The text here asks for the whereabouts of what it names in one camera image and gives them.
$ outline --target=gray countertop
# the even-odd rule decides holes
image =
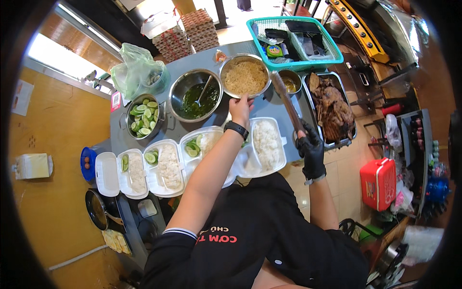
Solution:
[[[169,63],[167,64],[167,69],[171,76],[170,84],[163,93],[156,95],[157,100],[160,103],[166,101],[169,95],[170,86],[173,84],[173,82],[178,77],[180,77],[180,75],[191,69],[205,68],[218,74],[218,69],[221,63],[216,63],[214,61],[217,49],[220,49],[228,56],[237,53],[252,53],[255,55],[259,55],[253,41],[244,41],[208,49]],[[199,123],[182,123],[176,120],[172,116],[172,114],[170,114],[170,112],[167,110],[166,120],[156,137],[150,140],[141,141],[133,139],[128,135],[128,132],[122,130],[124,129],[124,113],[126,113],[127,108],[120,107],[118,110],[112,112],[110,115],[110,139],[112,152],[118,155],[130,148],[138,148],[141,151],[144,151],[144,149],[148,145],[152,144],[153,142],[160,141],[162,139],[173,139],[176,142],[179,142],[185,134],[195,129],[212,125],[222,126],[226,118],[228,117],[229,99],[230,97],[224,93],[221,103],[216,109],[216,111],[207,120]],[[303,91],[303,89],[296,95],[292,96],[292,103],[294,104],[295,110],[297,111],[299,116],[306,122],[313,125],[314,121],[311,113],[310,104],[308,103],[306,94]],[[294,130],[292,123],[284,107],[284,104],[282,103],[282,100],[274,91],[273,85],[270,85],[270,87],[264,94],[255,98],[254,105],[255,108],[250,113],[251,118],[274,117],[277,120],[282,136],[285,136],[287,138],[287,144],[284,146],[287,161],[291,162],[300,159],[298,151],[295,148],[292,140],[292,134]],[[119,120],[121,121],[122,129],[119,126]]]

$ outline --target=wristwatch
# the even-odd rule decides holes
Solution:
[[[309,185],[309,184],[312,184],[312,183],[315,183],[315,182],[318,182],[320,180],[322,180],[323,178],[326,177],[326,174],[323,173],[320,177],[317,177],[317,178],[311,178],[311,179],[306,179],[305,181],[305,185]]]
[[[227,129],[232,129],[232,130],[237,131],[240,135],[242,135],[242,137],[244,138],[244,141],[246,141],[247,137],[249,136],[249,131],[246,130],[245,127],[237,123],[234,123],[231,120],[228,121],[228,123],[225,125],[223,132],[225,132]]]

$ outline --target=red cooler box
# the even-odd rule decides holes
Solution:
[[[383,158],[370,161],[359,170],[363,202],[381,212],[396,197],[396,165],[394,160]]]

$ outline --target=tissue box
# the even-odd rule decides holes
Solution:
[[[16,157],[12,170],[16,179],[48,178],[53,172],[53,161],[47,154],[23,154]]]

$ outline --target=black glove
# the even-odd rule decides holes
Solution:
[[[296,141],[298,154],[304,158],[305,162],[302,172],[308,180],[319,178],[326,173],[326,167],[324,166],[324,142],[311,125],[306,122],[302,123],[307,134]]]

